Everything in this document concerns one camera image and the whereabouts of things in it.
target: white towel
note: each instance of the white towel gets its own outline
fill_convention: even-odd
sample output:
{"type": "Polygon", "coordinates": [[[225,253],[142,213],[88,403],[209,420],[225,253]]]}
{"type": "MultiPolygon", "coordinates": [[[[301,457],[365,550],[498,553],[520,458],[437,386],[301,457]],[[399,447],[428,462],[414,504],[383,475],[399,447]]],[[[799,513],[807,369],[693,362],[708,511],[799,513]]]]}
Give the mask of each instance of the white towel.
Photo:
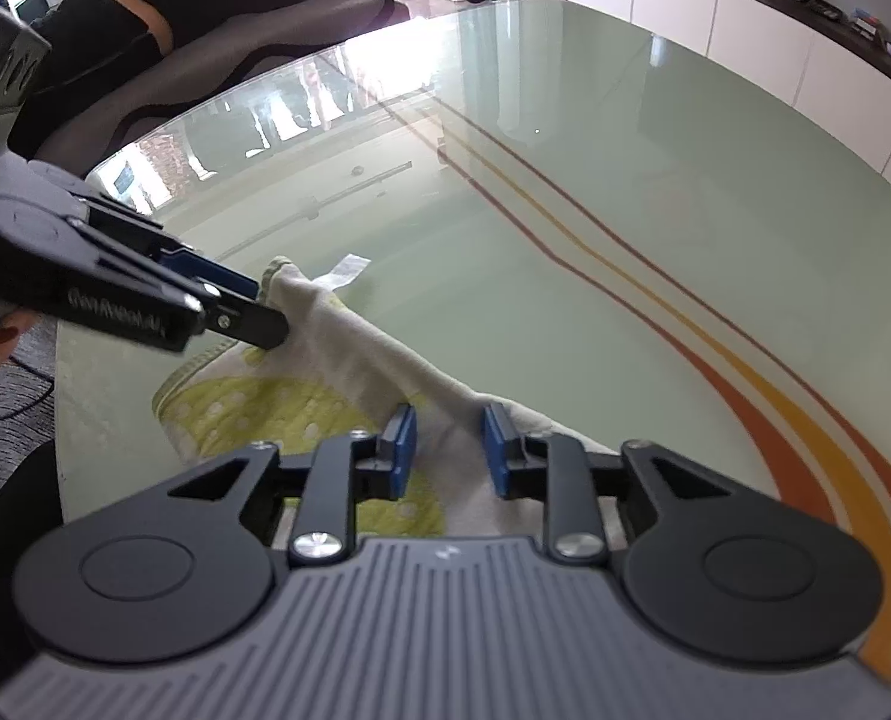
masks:
{"type": "Polygon", "coordinates": [[[556,430],[589,451],[608,451],[517,403],[480,394],[348,310],[285,258],[263,279],[262,300],[289,319],[271,351],[229,343],[189,361],[154,397],[154,411],[183,460],[193,463],[254,440],[287,454],[355,428],[380,432],[400,403],[418,413],[418,451],[406,495],[357,509],[359,533],[491,536],[541,529],[541,506],[502,501],[481,444],[482,407],[506,404],[522,432],[556,430]]]}

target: table top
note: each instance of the table top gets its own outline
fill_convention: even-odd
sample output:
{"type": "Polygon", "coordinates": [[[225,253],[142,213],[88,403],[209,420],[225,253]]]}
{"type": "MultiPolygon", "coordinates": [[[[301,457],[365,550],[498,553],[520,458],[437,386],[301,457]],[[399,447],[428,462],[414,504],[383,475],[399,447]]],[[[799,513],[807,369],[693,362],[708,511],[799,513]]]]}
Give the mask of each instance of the table top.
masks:
{"type": "MultiPolygon", "coordinates": [[[[891,678],[891,186],[792,108],[576,4],[500,2],[264,74],[91,180],[253,276],[370,258],[341,299],[473,388],[850,529],[891,678]]],[[[180,362],[61,328],[68,517],[178,471],[151,396],[180,362]]]]}

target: orange stripe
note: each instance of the orange stripe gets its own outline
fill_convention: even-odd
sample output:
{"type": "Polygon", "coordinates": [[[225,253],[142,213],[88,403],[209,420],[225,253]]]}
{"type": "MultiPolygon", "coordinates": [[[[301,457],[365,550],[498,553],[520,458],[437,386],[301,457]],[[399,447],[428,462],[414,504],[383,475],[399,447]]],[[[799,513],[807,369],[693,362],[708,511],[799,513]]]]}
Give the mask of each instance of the orange stripe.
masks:
{"type": "MultiPolygon", "coordinates": [[[[624,279],[626,283],[639,290],[647,298],[661,306],[666,312],[672,314],[679,322],[688,327],[693,333],[708,344],[715,352],[728,362],[739,375],[744,378],[756,391],[759,392],[770,405],[778,411],[794,432],[802,439],[812,455],[828,473],[829,478],[842,496],[842,504],[848,512],[851,521],[852,533],[871,549],[878,558],[882,573],[885,576],[885,597],[882,608],[875,621],[874,627],[869,631],[869,637],[862,649],[862,655],[866,663],[891,680],[891,526],[888,515],[874,491],[862,478],[861,473],[848,459],[847,454],[821,429],[818,424],[802,410],[789,397],[783,394],[776,386],[767,381],[762,375],[742,360],[738,355],[724,346],[720,341],[712,338],[706,330],[698,326],[696,322],[674,308],[667,300],[646,287],[619,266],[593,250],[583,242],[564,223],[556,218],[533,196],[528,194],[511,177],[502,172],[499,167],[478,153],[469,143],[461,137],[442,126],[445,134],[460,143],[472,156],[482,162],[489,170],[503,180],[516,194],[524,199],[530,206],[549,221],[560,233],[581,251],[586,252],[607,269],[624,279]]],[[[784,466],[788,463],[788,455],[775,455],[775,465],[784,466]]]]}
{"type": "MultiPolygon", "coordinates": [[[[636,317],[639,317],[639,319],[641,319],[642,322],[645,322],[646,324],[648,324],[649,327],[652,327],[653,330],[655,330],[656,333],[659,333],[660,336],[662,336],[666,341],[668,341],[668,343],[671,343],[672,346],[674,346],[674,348],[676,348],[680,354],[682,354],[684,357],[686,357],[687,360],[689,360],[689,362],[691,362],[691,364],[694,367],[696,367],[696,369],[699,372],[701,372],[701,374],[704,377],[706,377],[706,380],[709,382],[709,384],[711,384],[711,386],[713,386],[713,389],[716,389],[716,391],[720,394],[720,396],[722,396],[722,398],[725,399],[725,402],[727,402],[727,404],[730,405],[730,408],[732,408],[733,413],[735,413],[737,418],[740,419],[741,423],[743,423],[743,425],[746,427],[746,430],[749,432],[749,435],[751,435],[752,439],[755,441],[756,446],[759,448],[759,451],[762,453],[763,457],[766,459],[766,463],[768,464],[771,459],[776,459],[777,461],[778,461],[778,459],[781,459],[781,461],[780,461],[781,473],[775,474],[775,471],[773,471],[773,474],[775,474],[775,476],[776,476],[776,484],[779,485],[779,492],[780,492],[780,495],[782,496],[782,499],[787,501],[791,505],[799,506],[800,508],[805,509],[806,511],[809,511],[812,514],[817,515],[818,517],[826,519],[826,521],[833,520],[833,515],[831,512],[830,504],[828,504],[828,499],[826,498],[826,495],[824,495],[824,492],[821,490],[821,487],[818,485],[818,483],[816,482],[814,477],[812,477],[811,473],[808,472],[807,466],[802,461],[802,458],[797,456],[797,453],[794,452],[793,447],[791,445],[788,445],[788,442],[786,442],[786,440],[784,439],[784,437],[782,435],[780,435],[778,430],[776,430],[775,427],[773,427],[773,425],[770,424],[768,422],[768,420],[765,419],[765,416],[762,415],[762,413],[760,413],[756,408],[754,408],[754,406],[751,405],[751,403],[749,403],[749,401],[746,400],[744,398],[744,396],[742,396],[740,394],[740,392],[737,391],[727,380],[725,380],[724,377],[722,377],[717,371],[714,370],[714,368],[712,368],[710,365],[708,365],[704,360],[701,360],[701,358],[698,357],[698,355],[695,354],[691,349],[689,349],[687,346],[684,346],[684,344],[681,341],[679,341],[677,338],[673,337],[670,333],[665,331],[664,328],[660,327],[657,323],[653,322],[648,316],[646,316],[645,314],[640,312],[638,309],[636,309],[634,306],[632,306],[631,303],[628,303],[623,298],[620,298],[619,295],[617,295],[616,293],[613,293],[611,290],[609,290],[607,287],[605,287],[605,285],[602,285],[600,282],[598,282],[597,280],[595,280],[588,274],[585,274],[583,271],[580,271],[578,268],[575,268],[570,263],[567,263],[567,261],[564,261],[564,260],[562,260],[562,258],[559,258],[559,256],[555,255],[554,252],[552,252],[552,250],[550,250],[548,247],[546,247],[546,245],[544,245],[540,240],[538,240],[538,237],[535,237],[535,234],[533,234],[532,231],[530,231],[530,229],[528,227],[525,227],[525,224],[521,223],[521,221],[518,218],[516,218],[508,209],[506,209],[506,207],[503,204],[501,204],[501,202],[498,199],[496,199],[495,196],[492,196],[492,194],[490,194],[490,192],[487,191],[487,189],[485,189],[484,186],[482,186],[471,175],[468,175],[468,173],[465,170],[463,170],[458,164],[456,164],[451,158],[449,158],[445,154],[440,153],[439,150],[436,148],[436,146],[431,143],[431,141],[426,139],[421,133],[418,132],[418,129],[413,127],[408,121],[406,121],[404,118],[402,118],[394,110],[391,110],[391,108],[389,108],[389,106],[384,105],[384,103],[381,103],[380,100],[376,100],[376,101],[377,101],[377,103],[379,103],[381,105],[382,108],[384,108],[386,110],[386,112],[388,112],[391,115],[391,117],[393,117],[394,119],[396,119],[396,121],[399,121],[401,124],[403,124],[404,127],[407,127],[410,130],[410,132],[413,132],[413,135],[415,135],[416,137],[418,137],[420,139],[420,141],[425,143],[425,145],[429,149],[432,149],[432,151],[437,151],[437,153],[439,153],[439,158],[442,159],[442,161],[446,162],[450,167],[453,167],[453,170],[456,170],[456,172],[458,172],[458,174],[461,175],[473,188],[475,188],[483,197],[485,197],[485,199],[488,200],[489,203],[491,203],[497,210],[499,210],[500,213],[505,215],[516,226],[516,228],[518,228],[520,230],[520,232],[522,232],[536,247],[538,247],[543,252],[544,255],[546,255],[546,257],[551,259],[553,262],[555,262],[557,265],[561,266],[562,268],[567,269],[567,271],[570,271],[572,274],[575,274],[579,278],[582,278],[584,281],[589,283],[591,286],[600,290],[600,292],[603,292],[606,295],[608,295],[610,298],[612,298],[613,300],[618,302],[620,305],[625,307],[629,312],[635,314],[636,317]],[[797,466],[795,464],[793,464],[792,469],[790,469],[789,466],[787,466],[787,464],[785,464],[785,461],[787,461],[789,459],[797,459],[797,460],[799,460],[799,463],[797,464],[797,466]],[[796,473],[799,474],[800,478],[795,480],[792,485],[785,485],[785,484],[780,483],[780,481],[779,481],[780,478],[783,481],[787,482],[787,481],[790,481],[792,476],[796,475],[796,473]],[[808,494],[802,495],[802,493],[805,490],[809,490],[813,494],[812,495],[808,495],[808,494]]],[[[472,124],[473,127],[480,129],[476,124],[474,124],[474,122],[470,122],[470,124],[472,124]]],[[[477,152],[473,151],[471,149],[471,147],[467,145],[467,143],[466,143],[466,147],[469,148],[469,151],[471,153],[473,153],[477,158],[481,159],[482,162],[486,163],[487,165],[490,165],[490,163],[488,163],[484,157],[482,157],[477,152]]],[[[504,176],[499,170],[497,170],[495,166],[490,165],[490,167],[497,175],[499,175],[500,177],[503,177],[504,180],[509,182],[509,186],[513,186],[514,189],[518,189],[519,191],[521,191],[520,188],[514,184],[514,182],[511,182],[511,180],[507,176],[504,176]]],[[[525,196],[526,199],[532,201],[533,204],[535,204],[535,201],[533,201],[526,194],[523,194],[523,196],[525,196]]],[[[538,210],[540,210],[540,212],[542,212],[543,214],[547,214],[547,212],[545,212],[545,210],[543,208],[541,208],[541,206],[537,205],[536,208],[538,208],[538,210]]],[[[588,250],[587,247],[585,247],[581,241],[579,241],[574,236],[572,236],[570,231],[568,231],[566,228],[564,228],[562,225],[560,225],[560,223],[558,223],[557,220],[555,220],[554,218],[550,218],[550,221],[552,221],[552,223],[554,223],[556,226],[558,226],[560,229],[562,229],[562,232],[564,234],[567,234],[571,240],[573,240],[578,245],[583,247],[584,250],[588,250]]],[[[620,269],[617,269],[616,266],[613,266],[608,261],[605,261],[604,258],[601,257],[601,255],[597,254],[597,252],[594,252],[592,250],[588,250],[588,251],[589,251],[589,253],[592,254],[592,256],[594,256],[597,259],[599,259],[600,261],[602,261],[602,264],[609,266],[610,269],[613,269],[614,271],[618,272],[618,274],[625,276],[627,279],[629,279],[631,281],[631,283],[637,284],[637,282],[635,282],[634,279],[631,279],[631,276],[627,276],[626,274],[624,274],[623,271],[620,271],[620,269]]],[[[647,288],[645,288],[644,285],[639,285],[639,287],[645,293],[650,293],[650,291],[647,290],[647,288]]],[[[732,357],[736,362],[738,362],[739,365],[742,365],[743,367],[745,367],[746,372],[751,372],[752,376],[757,377],[760,380],[760,383],[764,383],[765,385],[770,386],[768,382],[765,382],[764,379],[761,379],[761,377],[759,377],[758,374],[755,373],[755,371],[753,371],[750,367],[745,365],[744,362],[742,362],[741,360],[738,360],[738,358],[735,358],[734,355],[732,355],[730,353],[730,351],[728,351],[723,346],[718,344],[717,341],[714,341],[711,337],[708,337],[707,334],[704,333],[703,330],[701,330],[701,328],[698,328],[693,322],[690,322],[690,320],[688,320],[687,317],[684,317],[683,314],[679,314],[679,312],[675,311],[668,303],[661,300],[661,298],[659,298],[657,295],[654,295],[653,293],[652,293],[652,295],[653,295],[653,299],[655,299],[657,302],[659,302],[660,304],[667,307],[667,309],[670,310],[673,314],[677,314],[679,317],[681,317],[687,326],[694,327],[695,328],[694,331],[698,331],[698,334],[700,336],[705,336],[706,338],[708,338],[708,340],[711,341],[712,346],[717,346],[718,349],[720,349],[721,351],[724,351],[725,357],[732,357]]],[[[770,394],[773,394],[773,397],[775,397],[775,394],[777,394],[779,402],[783,401],[783,400],[787,401],[787,405],[790,406],[792,410],[798,410],[800,412],[800,410],[797,408],[797,406],[792,404],[791,401],[788,401],[788,399],[785,398],[784,395],[781,395],[777,389],[772,388],[772,392],[770,394]]],[[[805,423],[811,423],[811,420],[808,418],[807,415],[804,415],[804,413],[800,413],[800,417],[803,420],[805,420],[805,422],[799,423],[799,428],[802,428],[802,425],[805,423]]],[[[814,430],[818,431],[818,432],[817,433],[807,432],[807,435],[803,437],[803,440],[806,440],[806,443],[808,443],[809,440],[814,442],[816,440],[816,436],[821,436],[827,440],[828,445],[831,445],[834,448],[834,450],[837,450],[838,452],[841,453],[841,450],[836,445],[834,445],[834,442],[831,442],[831,439],[828,439],[828,436],[824,435],[824,432],[821,430],[821,428],[818,428],[818,425],[811,423],[811,427],[814,428],[814,430]]],[[[855,471],[854,467],[850,466],[850,464],[848,465],[848,467],[852,471],[855,471]]],[[[878,507],[877,500],[874,500],[874,506],[876,508],[880,509],[880,507],[878,507]]],[[[886,533],[888,533],[888,535],[891,535],[890,529],[888,529],[888,531],[886,531],[886,533]]],[[[891,604],[886,603],[885,607],[891,607],[891,604]]],[[[876,635],[875,629],[876,628],[879,628],[879,629],[880,628],[886,628],[886,629],[891,628],[891,625],[889,625],[890,622],[891,622],[891,620],[889,618],[889,615],[886,615],[886,614],[880,615],[880,620],[876,623],[874,630],[872,630],[871,634],[869,635],[869,643],[866,645],[866,656],[869,659],[871,659],[871,661],[874,663],[874,665],[876,665],[876,667],[880,671],[885,671],[887,674],[891,673],[891,668],[890,668],[891,657],[889,655],[889,651],[890,651],[889,637],[888,637],[888,635],[876,635]],[[883,619],[885,620],[884,626],[882,626],[880,624],[883,619]]]]}
{"type": "Polygon", "coordinates": [[[831,418],[847,433],[847,435],[850,437],[850,440],[852,440],[852,442],[854,442],[855,445],[858,446],[859,450],[866,457],[866,459],[869,461],[869,464],[872,466],[872,468],[874,469],[876,474],[882,480],[883,485],[885,485],[887,493],[889,494],[890,499],[891,499],[891,465],[889,464],[889,462],[885,459],[885,457],[877,449],[875,449],[874,446],[872,446],[871,442],[869,442],[869,440],[866,439],[865,436],[863,436],[862,433],[857,428],[855,428],[854,425],[852,425],[847,419],[845,419],[845,417],[833,405],[831,405],[821,394],[819,394],[818,391],[816,391],[816,389],[813,388],[813,386],[809,385],[807,383],[807,381],[804,381],[802,379],[802,377],[800,377],[797,374],[797,372],[792,370],[791,367],[788,367],[788,365],[786,365],[785,362],[783,362],[783,360],[781,360],[778,356],[773,354],[772,351],[768,350],[768,348],[766,348],[762,343],[759,343],[759,341],[757,341],[748,332],[743,330],[739,325],[735,324],[734,322],[732,322],[731,319],[726,317],[724,314],[721,314],[715,308],[713,308],[708,303],[703,301],[701,298],[698,297],[698,295],[696,295],[696,293],[693,293],[692,290],[689,290],[687,287],[682,285],[682,283],[677,281],[677,279],[675,279],[671,274],[668,274],[667,271],[664,271],[664,269],[661,269],[660,266],[658,266],[655,263],[653,263],[652,261],[650,261],[645,255],[643,255],[641,252],[639,252],[634,247],[632,247],[628,242],[626,242],[619,235],[617,235],[613,230],[611,230],[607,225],[605,225],[605,223],[603,223],[602,220],[600,220],[600,218],[596,217],[596,215],[591,213],[591,211],[588,210],[586,208],[586,206],[584,206],[580,201],[578,201],[578,199],[575,199],[571,194],[567,193],[567,191],[562,189],[561,186],[559,186],[556,182],[554,182],[547,175],[544,175],[543,172],[540,172],[540,170],[538,170],[535,166],[533,166],[531,163],[529,163],[527,160],[525,160],[522,156],[520,156],[518,153],[516,153],[513,149],[509,148],[504,143],[499,141],[490,132],[488,132],[487,130],[480,127],[479,124],[476,124],[476,122],[473,122],[472,119],[469,119],[468,117],[466,117],[465,114],[461,113],[456,108],[453,108],[452,105],[449,105],[448,103],[446,103],[444,100],[441,100],[440,98],[434,97],[434,99],[437,100],[437,102],[440,105],[442,105],[442,107],[444,107],[446,110],[450,111],[455,116],[457,116],[459,119],[462,119],[463,122],[466,122],[470,127],[474,128],[477,132],[482,134],[482,136],[487,138],[488,141],[491,141],[496,146],[499,146],[499,148],[501,148],[502,151],[504,151],[505,153],[508,153],[509,156],[514,158],[517,162],[519,162],[522,166],[524,166],[527,170],[529,170],[533,175],[538,177],[546,185],[548,185],[550,188],[552,188],[557,194],[559,194],[561,197],[563,197],[565,200],[567,200],[573,207],[576,208],[576,210],[578,210],[580,213],[582,213],[586,218],[588,218],[588,220],[591,221],[591,223],[593,223],[597,228],[599,228],[602,231],[602,233],[605,233],[608,237],[612,238],[612,240],[614,240],[618,245],[620,245],[620,247],[623,247],[624,250],[626,250],[627,252],[629,252],[629,254],[634,256],[639,262],[641,262],[645,266],[648,266],[648,268],[651,271],[658,274],[660,277],[662,277],[669,284],[673,285],[680,292],[684,293],[684,295],[687,295],[693,301],[698,303],[698,305],[700,305],[701,307],[706,309],[706,311],[710,312],[714,317],[716,317],[716,319],[719,319],[727,327],[730,327],[731,330],[736,332],[738,335],[740,335],[746,341],[751,343],[755,348],[757,348],[759,351],[761,351],[763,354],[765,354],[770,360],[775,362],[775,365],[778,365],[797,384],[799,384],[799,386],[801,386],[802,389],[805,389],[805,391],[808,392],[808,394],[811,395],[813,397],[813,399],[816,400],[818,405],[820,405],[821,408],[823,408],[823,410],[825,410],[826,413],[828,413],[828,415],[830,415],[831,418]]]}

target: black pants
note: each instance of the black pants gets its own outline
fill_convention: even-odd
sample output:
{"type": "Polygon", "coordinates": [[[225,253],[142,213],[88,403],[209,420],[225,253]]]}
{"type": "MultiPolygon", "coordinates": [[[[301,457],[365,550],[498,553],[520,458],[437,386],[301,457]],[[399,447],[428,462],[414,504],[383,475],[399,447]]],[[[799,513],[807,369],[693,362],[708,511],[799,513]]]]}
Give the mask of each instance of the black pants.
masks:
{"type": "Polygon", "coordinates": [[[32,543],[61,524],[55,444],[48,442],[0,489],[0,683],[34,654],[12,603],[15,565],[32,543]]]}
{"type": "MultiPolygon", "coordinates": [[[[264,13],[304,0],[144,0],[173,30],[175,47],[232,16],[264,13]]],[[[31,159],[64,122],[149,69],[162,57],[146,25],[113,0],[65,0],[32,23],[52,45],[10,136],[12,151],[31,159]]]]}

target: sofa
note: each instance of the sofa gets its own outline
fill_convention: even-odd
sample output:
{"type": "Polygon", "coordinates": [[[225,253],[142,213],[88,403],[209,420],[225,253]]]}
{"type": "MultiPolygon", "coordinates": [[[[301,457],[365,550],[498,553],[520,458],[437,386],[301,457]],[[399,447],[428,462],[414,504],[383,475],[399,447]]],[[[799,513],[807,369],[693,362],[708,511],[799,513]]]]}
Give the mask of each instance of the sofa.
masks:
{"type": "Polygon", "coordinates": [[[84,176],[159,124],[244,80],[408,18],[395,0],[307,0],[236,16],[66,122],[36,159],[84,176]]]}

